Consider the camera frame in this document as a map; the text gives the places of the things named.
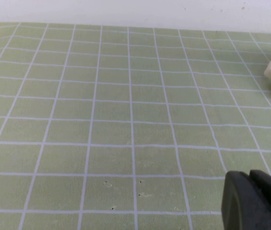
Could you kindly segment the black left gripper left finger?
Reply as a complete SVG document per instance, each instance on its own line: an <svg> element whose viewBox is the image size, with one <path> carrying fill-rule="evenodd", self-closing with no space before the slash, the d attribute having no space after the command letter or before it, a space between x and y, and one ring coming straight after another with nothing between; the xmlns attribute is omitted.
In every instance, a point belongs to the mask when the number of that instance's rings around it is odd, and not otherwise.
<svg viewBox="0 0 271 230"><path fill-rule="evenodd" d="M271 208L244 172L226 173L221 213L226 230L271 230Z"/></svg>

